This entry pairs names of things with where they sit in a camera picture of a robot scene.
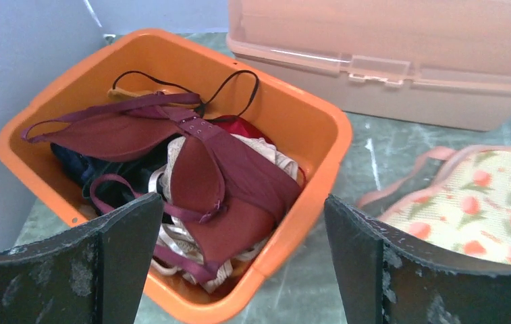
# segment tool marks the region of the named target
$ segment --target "orange plastic bin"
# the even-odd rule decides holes
[[[305,239],[319,218],[340,161],[352,139],[350,122],[337,107],[274,77],[161,30],[133,32],[81,61],[42,91],[0,133],[0,160],[52,211],[70,226],[86,217],[79,187],[67,179],[49,145],[28,144],[20,132],[50,119],[109,102],[107,91],[126,70],[140,70],[181,84],[209,98],[236,70],[248,69],[261,79],[258,95],[243,115],[297,160],[309,179],[300,198],[275,231],[261,254],[237,284],[224,294],[207,294],[180,277],[163,277],[150,270],[144,293],[176,319],[186,323],[220,323],[238,314],[261,284],[272,276]],[[122,79],[125,89],[158,89],[138,75]],[[250,76],[232,80],[209,107],[208,115],[237,113],[253,87]],[[37,132],[62,125],[49,123]]]

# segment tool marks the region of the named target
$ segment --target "marble floor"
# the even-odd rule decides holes
[[[232,55],[225,46],[225,34],[185,37]],[[470,144],[511,145],[511,119],[497,130],[482,133],[351,113],[347,117],[354,128],[354,140],[341,164],[333,194],[348,202],[404,177],[416,156],[434,146],[461,149]],[[16,245],[41,240],[67,228],[37,201]],[[179,322],[143,296],[135,323]],[[346,323],[322,219],[291,259],[228,323]]]

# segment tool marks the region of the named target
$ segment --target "plastic latch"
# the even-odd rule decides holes
[[[350,81],[365,83],[367,80],[384,83],[391,88],[400,88],[408,77],[411,62],[393,59],[380,59],[354,55],[349,62]]]

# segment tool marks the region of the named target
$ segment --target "pile of clothing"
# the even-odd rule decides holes
[[[124,90],[117,83],[128,74],[180,91]],[[240,74],[254,79],[245,108],[204,119],[220,90]],[[233,265],[260,253],[306,182],[297,162],[241,117],[258,88],[255,73],[237,71],[204,102],[183,86],[127,71],[108,93],[115,102],[38,123],[69,124],[60,131],[29,137],[38,124],[32,125],[22,138],[51,143],[97,215],[147,192],[160,194],[165,208],[152,267],[211,293],[238,275]]]

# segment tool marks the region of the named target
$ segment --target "white wall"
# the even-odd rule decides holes
[[[83,0],[0,0],[0,129],[58,75],[103,45]],[[0,163],[0,251],[15,242],[33,195]]]
[[[169,32],[227,32],[227,0],[89,0],[103,30],[127,34],[141,28]]]

